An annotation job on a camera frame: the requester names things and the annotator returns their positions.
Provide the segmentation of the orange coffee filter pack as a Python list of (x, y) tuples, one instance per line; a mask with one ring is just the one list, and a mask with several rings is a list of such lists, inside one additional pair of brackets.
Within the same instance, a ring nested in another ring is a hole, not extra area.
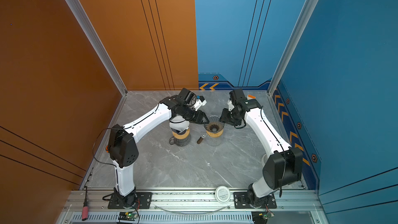
[(247, 99), (248, 100), (250, 100), (250, 99), (255, 99), (256, 97), (255, 96), (253, 96), (253, 95), (247, 95)]

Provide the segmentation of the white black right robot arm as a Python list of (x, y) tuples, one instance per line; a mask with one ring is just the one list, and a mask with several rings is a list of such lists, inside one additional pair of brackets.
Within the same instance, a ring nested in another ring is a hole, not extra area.
[(232, 90), (229, 96), (220, 121), (236, 129), (250, 126), (267, 156), (262, 177), (250, 184), (247, 191), (249, 204), (259, 208), (274, 192), (279, 191), (281, 195), (283, 186), (302, 179), (303, 152), (282, 138), (256, 99), (248, 99), (242, 89)]

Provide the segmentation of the ribbed glass coffee server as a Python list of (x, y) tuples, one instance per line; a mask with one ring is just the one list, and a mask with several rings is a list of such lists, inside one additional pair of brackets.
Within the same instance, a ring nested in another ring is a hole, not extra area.
[(187, 146), (190, 142), (191, 142), (191, 136), (190, 135), (187, 136), (184, 139), (178, 139), (178, 138), (176, 138), (174, 136), (169, 139), (169, 144), (170, 145), (177, 145), (177, 146), (180, 146), (180, 147)]

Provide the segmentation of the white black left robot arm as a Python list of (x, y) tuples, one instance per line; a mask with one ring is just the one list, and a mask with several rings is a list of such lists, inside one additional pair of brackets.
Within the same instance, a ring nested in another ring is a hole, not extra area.
[(171, 143), (188, 145), (191, 140), (189, 125), (209, 123), (206, 114), (200, 110), (205, 104), (203, 96), (182, 90), (179, 95), (162, 99), (142, 117), (123, 126), (116, 124), (110, 129), (107, 151), (116, 175), (116, 185), (110, 196), (112, 201), (126, 209), (138, 207), (133, 172), (139, 156), (137, 143), (158, 125), (168, 121), (173, 135)]

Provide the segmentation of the bamboo dripper ring stand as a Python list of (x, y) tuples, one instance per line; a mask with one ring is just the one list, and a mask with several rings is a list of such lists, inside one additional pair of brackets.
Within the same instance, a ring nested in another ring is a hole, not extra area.
[(178, 140), (183, 140), (183, 139), (186, 139), (190, 135), (190, 130), (186, 129), (186, 130), (184, 130), (183, 132), (180, 132), (180, 133), (172, 131), (172, 134), (173, 134), (174, 138), (176, 138)]

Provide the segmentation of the white paper coffee filter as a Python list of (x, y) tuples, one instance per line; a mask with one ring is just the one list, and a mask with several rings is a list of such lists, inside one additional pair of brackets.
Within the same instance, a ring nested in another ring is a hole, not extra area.
[(182, 116), (175, 116), (170, 119), (170, 128), (177, 134), (184, 133), (189, 128), (189, 121), (185, 120)]

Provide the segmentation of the grey ribbed glass dripper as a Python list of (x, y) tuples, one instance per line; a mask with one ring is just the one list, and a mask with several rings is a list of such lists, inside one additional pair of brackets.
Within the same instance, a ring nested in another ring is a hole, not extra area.
[(220, 120), (219, 116), (208, 117), (209, 123), (204, 124), (204, 128), (207, 132), (212, 134), (219, 134), (224, 130), (224, 123)]

